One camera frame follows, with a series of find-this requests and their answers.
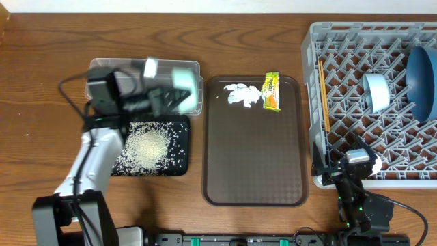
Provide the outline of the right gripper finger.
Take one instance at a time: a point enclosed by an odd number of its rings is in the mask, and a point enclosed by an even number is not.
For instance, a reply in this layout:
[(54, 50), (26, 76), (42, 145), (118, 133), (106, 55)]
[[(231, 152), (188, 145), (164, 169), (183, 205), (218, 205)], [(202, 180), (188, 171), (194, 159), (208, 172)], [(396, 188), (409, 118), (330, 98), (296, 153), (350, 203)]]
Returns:
[(315, 142), (313, 142), (312, 150), (311, 175), (319, 176), (324, 173), (324, 155), (320, 152)]
[(360, 136), (358, 136), (357, 134), (354, 134), (353, 138), (354, 138), (354, 144), (353, 144), (353, 149), (354, 150), (363, 149), (364, 151), (366, 151), (366, 153), (368, 154), (370, 159), (375, 159), (376, 158), (375, 152), (370, 148), (370, 146), (368, 144), (366, 144), (361, 139)]

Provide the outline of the dark blue plate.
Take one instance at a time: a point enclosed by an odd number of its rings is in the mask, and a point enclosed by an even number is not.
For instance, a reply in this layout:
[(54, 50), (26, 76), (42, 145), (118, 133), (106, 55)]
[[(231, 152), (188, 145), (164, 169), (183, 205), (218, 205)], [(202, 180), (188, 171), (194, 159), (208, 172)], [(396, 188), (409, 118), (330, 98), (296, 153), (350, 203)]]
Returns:
[(420, 122), (436, 119), (436, 48), (416, 46), (406, 66), (407, 98)]

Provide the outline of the pink white cup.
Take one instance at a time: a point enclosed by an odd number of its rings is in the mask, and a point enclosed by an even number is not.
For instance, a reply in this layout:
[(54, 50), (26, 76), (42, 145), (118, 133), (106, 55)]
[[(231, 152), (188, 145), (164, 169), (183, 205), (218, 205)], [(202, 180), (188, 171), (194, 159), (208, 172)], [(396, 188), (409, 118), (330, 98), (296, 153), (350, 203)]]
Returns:
[(381, 158), (377, 155), (377, 156), (376, 156), (375, 163), (373, 164), (373, 167), (372, 167), (372, 173), (370, 174), (370, 176), (373, 176), (373, 175), (377, 174), (381, 169), (382, 169), (382, 160), (381, 160)]

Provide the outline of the light blue small bowl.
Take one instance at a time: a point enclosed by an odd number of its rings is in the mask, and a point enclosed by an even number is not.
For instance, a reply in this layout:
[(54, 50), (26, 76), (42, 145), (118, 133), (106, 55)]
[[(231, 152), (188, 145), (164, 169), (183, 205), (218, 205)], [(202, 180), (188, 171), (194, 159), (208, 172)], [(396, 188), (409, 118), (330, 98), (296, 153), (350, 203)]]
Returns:
[(363, 88), (365, 92), (369, 92), (365, 100), (372, 113), (378, 113), (389, 106), (389, 86), (382, 74), (364, 74)]

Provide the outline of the white tissue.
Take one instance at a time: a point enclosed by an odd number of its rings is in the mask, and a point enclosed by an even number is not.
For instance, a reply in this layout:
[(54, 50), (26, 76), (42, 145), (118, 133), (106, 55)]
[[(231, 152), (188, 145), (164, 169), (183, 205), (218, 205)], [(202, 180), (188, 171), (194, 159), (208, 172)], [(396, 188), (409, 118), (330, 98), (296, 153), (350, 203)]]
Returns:
[(243, 83), (234, 83), (226, 85), (224, 90), (229, 91), (228, 103), (234, 104), (243, 102), (247, 108), (251, 108), (261, 98), (261, 92), (253, 85), (247, 86)]

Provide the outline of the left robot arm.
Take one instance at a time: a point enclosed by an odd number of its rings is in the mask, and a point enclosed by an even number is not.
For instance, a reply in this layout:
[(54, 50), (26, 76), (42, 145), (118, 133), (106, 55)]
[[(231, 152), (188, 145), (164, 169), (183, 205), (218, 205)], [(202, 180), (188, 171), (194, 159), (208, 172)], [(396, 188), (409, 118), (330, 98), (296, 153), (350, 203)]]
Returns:
[(159, 120), (197, 93), (193, 72), (173, 67), (170, 74), (147, 69), (123, 92), (116, 76), (121, 68), (94, 67), (60, 81), (85, 78), (92, 99), (84, 110), (81, 148), (65, 180), (54, 194), (39, 197), (32, 207), (38, 245), (149, 245), (139, 226), (115, 226), (104, 192), (118, 156), (132, 135), (130, 127), (142, 120)]

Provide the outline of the mint green rice bowl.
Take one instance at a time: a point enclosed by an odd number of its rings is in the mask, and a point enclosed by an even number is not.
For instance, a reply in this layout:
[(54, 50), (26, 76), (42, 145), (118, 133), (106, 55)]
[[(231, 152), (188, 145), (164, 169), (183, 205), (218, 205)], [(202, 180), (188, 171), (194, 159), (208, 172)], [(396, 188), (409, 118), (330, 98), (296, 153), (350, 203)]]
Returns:
[(193, 71), (188, 68), (175, 67), (172, 71), (172, 79), (174, 88), (190, 92), (189, 96), (178, 105), (178, 112), (187, 114), (196, 110), (198, 101), (197, 78)]

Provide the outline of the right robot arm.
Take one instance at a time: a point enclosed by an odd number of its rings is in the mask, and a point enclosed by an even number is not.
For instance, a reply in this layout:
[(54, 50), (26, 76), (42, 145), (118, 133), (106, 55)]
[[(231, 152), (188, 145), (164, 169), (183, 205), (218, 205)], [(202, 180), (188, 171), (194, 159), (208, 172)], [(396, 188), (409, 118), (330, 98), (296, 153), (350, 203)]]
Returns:
[(354, 147), (330, 167), (324, 166), (326, 157), (314, 143), (311, 175), (321, 178), (323, 186), (335, 186), (339, 198), (340, 221), (348, 227), (328, 235), (325, 245), (382, 245), (382, 234), (390, 229), (392, 203), (376, 195), (366, 194), (362, 180), (373, 175), (378, 164), (377, 154), (358, 136)]

